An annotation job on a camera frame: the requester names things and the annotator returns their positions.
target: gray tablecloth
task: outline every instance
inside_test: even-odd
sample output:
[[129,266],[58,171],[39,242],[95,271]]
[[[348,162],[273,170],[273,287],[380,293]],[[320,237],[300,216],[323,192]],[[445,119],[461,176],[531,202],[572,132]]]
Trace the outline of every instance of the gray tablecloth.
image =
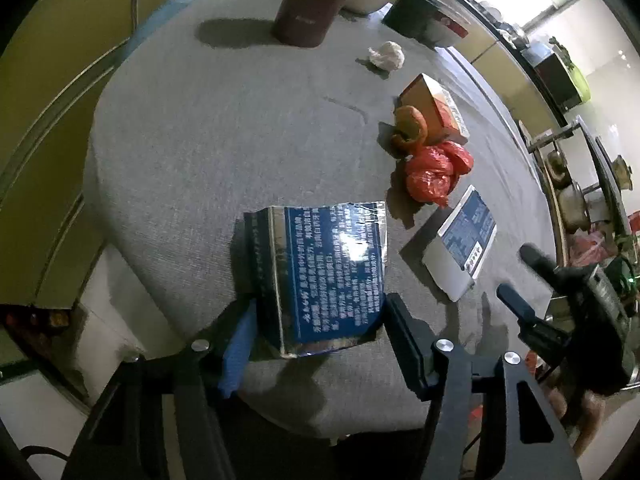
[[[250,290],[239,219],[268,205],[385,198],[385,290],[471,352],[524,352],[495,297],[515,284],[538,313],[550,291],[518,260],[523,242],[554,253],[545,197],[526,156],[469,74],[376,20],[339,16],[314,49],[270,36],[281,0],[195,0],[125,60],[95,111],[86,199],[159,308],[189,336]],[[367,47],[404,49],[388,77]],[[458,103],[476,160],[474,184],[498,233],[476,286],[450,302],[420,258],[436,206],[412,206],[385,149],[394,100],[419,72]],[[384,331],[368,344],[293,361],[251,363],[242,398],[269,420],[322,436],[417,428],[428,405],[404,384]]]

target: orange box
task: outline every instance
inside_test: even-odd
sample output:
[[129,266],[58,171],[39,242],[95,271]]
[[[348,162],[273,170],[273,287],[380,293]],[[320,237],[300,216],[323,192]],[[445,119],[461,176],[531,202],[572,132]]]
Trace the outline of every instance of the orange box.
[[429,127],[427,144],[437,144],[443,140],[466,144],[469,140],[469,130],[453,97],[426,74],[420,74],[402,91],[400,103],[402,106],[418,108],[424,116]]

